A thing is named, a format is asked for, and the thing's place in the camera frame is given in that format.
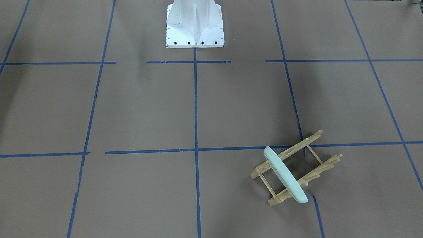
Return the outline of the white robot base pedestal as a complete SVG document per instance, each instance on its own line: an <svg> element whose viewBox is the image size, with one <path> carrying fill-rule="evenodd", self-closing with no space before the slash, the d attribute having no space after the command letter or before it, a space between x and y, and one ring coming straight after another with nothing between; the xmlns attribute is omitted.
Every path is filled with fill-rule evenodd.
<svg viewBox="0 0 423 238"><path fill-rule="evenodd" d="M209 48L224 44L222 8L214 0L174 0L167 6L166 47Z"/></svg>

